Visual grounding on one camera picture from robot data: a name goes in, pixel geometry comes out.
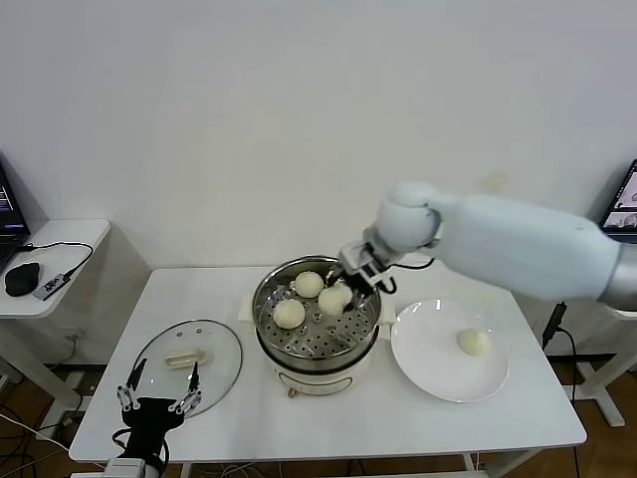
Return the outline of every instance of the white plate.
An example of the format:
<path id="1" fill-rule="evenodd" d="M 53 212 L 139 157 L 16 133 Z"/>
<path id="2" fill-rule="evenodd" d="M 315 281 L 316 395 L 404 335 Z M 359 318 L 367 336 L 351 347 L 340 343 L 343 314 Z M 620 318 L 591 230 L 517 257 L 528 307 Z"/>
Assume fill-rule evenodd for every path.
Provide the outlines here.
<path id="1" fill-rule="evenodd" d="M 456 336 L 467 328 L 489 333 L 492 349 L 487 355 L 474 357 L 460 349 Z M 443 400 L 482 400 L 498 391 L 509 374 L 509 355 L 488 324 L 447 299 L 404 309 L 391 329 L 391 348 L 411 381 Z"/>

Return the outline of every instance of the laptop screen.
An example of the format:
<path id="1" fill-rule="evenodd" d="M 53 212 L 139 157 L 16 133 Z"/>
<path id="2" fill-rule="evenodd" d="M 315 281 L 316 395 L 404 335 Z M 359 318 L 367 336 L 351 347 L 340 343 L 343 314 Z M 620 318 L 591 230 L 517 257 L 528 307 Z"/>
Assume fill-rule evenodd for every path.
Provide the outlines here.
<path id="1" fill-rule="evenodd" d="M 637 159 L 630 165 L 600 226 L 606 233 L 637 233 Z"/>
<path id="2" fill-rule="evenodd" d="M 5 160 L 0 152 L 0 235 L 28 234 L 29 228 L 2 167 Z"/>

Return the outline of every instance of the robotic arm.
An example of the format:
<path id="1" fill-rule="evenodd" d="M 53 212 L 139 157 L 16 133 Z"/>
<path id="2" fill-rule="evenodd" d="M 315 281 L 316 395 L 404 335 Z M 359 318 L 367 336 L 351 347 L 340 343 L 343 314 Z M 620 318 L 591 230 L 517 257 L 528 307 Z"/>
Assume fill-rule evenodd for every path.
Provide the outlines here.
<path id="1" fill-rule="evenodd" d="M 637 246 L 618 243 L 566 212 L 404 182 L 382 199 L 362 240 L 340 250 L 337 275 L 358 300 L 374 288 L 391 294 L 396 285 L 388 270 L 410 252 L 537 299 L 589 298 L 637 310 Z"/>

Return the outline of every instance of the steamed bun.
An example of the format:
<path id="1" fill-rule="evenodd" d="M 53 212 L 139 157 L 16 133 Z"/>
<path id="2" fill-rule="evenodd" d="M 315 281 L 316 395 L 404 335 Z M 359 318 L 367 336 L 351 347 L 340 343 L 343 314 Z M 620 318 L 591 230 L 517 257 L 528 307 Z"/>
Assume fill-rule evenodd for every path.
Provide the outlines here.
<path id="1" fill-rule="evenodd" d="M 295 289 L 297 294 L 306 299 L 312 299 L 320 294 L 323 283 L 322 277 L 316 272 L 301 272 L 295 279 Z"/>
<path id="2" fill-rule="evenodd" d="M 342 316 L 346 303 L 338 288 L 323 289 L 318 295 L 318 307 L 329 316 Z"/>
<path id="3" fill-rule="evenodd" d="M 281 329 L 294 329 L 306 319 L 306 309 L 299 301 L 287 299 L 275 307 L 275 324 Z"/>
<path id="4" fill-rule="evenodd" d="M 470 356 L 485 356 L 491 351 L 489 334 L 480 329 L 465 329 L 456 337 L 458 345 Z"/>
<path id="5" fill-rule="evenodd" d="M 329 316 L 342 316 L 342 311 L 351 302 L 351 289 L 337 282 L 318 295 L 318 307 Z"/>

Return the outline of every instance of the wooden floor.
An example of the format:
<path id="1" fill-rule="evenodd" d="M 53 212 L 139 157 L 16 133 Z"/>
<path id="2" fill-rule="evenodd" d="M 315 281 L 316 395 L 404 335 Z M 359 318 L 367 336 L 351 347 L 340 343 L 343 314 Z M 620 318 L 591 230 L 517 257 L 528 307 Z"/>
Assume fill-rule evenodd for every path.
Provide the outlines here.
<path id="1" fill-rule="evenodd" d="M 562 383 L 571 382 L 572 365 L 558 364 L 553 368 Z M 98 380 L 98 375 L 89 374 L 81 385 L 82 391 L 89 392 L 91 385 L 95 386 Z M 581 477 L 637 478 L 637 375 L 624 373 L 610 386 L 609 391 L 626 419 L 626 426 L 622 428 L 610 428 L 594 402 L 584 401 L 576 405 L 577 412 L 588 432 L 588 440 L 579 447 L 578 451 Z M 51 398 L 44 391 L 25 379 L 19 385 L 9 385 L 5 389 L 0 396 L 0 412 L 11 415 L 8 409 L 12 410 L 25 423 L 37 426 L 43 411 L 50 402 Z M 70 442 L 76 430 L 76 425 L 70 425 L 62 430 L 60 436 L 63 440 Z M 20 454 L 25 448 L 26 452 L 36 460 L 59 449 L 52 443 L 28 437 L 2 438 L 21 434 L 21 428 L 0 418 L 0 455 L 3 455 L 0 456 L 0 478 L 31 478 L 33 476 L 31 467 L 25 468 L 22 475 L 20 471 L 7 475 L 23 463 Z M 495 457 L 497 455 L 481 455 L 480 458 L 482 462 L 488 462 Z M 65 478 L 75 472 L 97 471 L 93 465 L 72 462 L 64 450 L 35 466 L 36 476 L 39 478 Z M 260 477 L 258 472 L 246 469 L 249 477 L 279 477 L 278 463 L 260 463 L 257 466 L 264 476 Z M 282 465 L 285 478 L 336 477 L 347 476 L 348 473 L 354 476 L 383 475 L 463 469 L 463 461 L 459 456 L 286 462 Z M 193 478 L 214 478 L 220 475 L 220 471 L 220 465 L 198 465 L 192 476 Z M 171 465 L 167 476 L 178 478 L 179 472 L 179 465 Z M 575 476 L 572 448 L 545 450 L 508 475 L 510 478 Z M 231 476 L 231 478 L 235 477 L 245 478 L 240 472 Z"/>

